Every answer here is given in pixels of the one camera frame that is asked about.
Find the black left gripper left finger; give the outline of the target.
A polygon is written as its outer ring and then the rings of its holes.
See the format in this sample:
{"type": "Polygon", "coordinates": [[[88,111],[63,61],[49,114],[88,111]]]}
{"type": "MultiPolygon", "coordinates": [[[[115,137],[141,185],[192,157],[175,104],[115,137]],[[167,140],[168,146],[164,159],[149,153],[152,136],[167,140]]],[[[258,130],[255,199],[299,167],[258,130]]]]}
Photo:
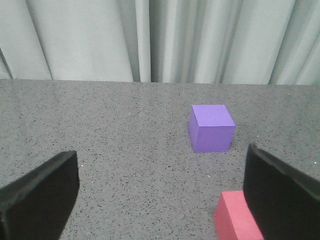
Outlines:
{"type": "Polygon", "coordinates": [[[63,151],[0,190],[2,240],[58,240],[80,188],[77,153],[63,151]]]}

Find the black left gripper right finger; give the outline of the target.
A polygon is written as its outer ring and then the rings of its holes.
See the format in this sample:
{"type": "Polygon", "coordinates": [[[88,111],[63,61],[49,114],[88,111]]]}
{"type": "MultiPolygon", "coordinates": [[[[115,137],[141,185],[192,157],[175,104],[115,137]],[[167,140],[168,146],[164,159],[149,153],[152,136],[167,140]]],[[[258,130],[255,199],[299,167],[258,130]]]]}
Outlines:
{"type": "Polygon", "coordinates": [[[243,192],[265,240],[320,238],[320,182],[252,143],[243,192]]]}

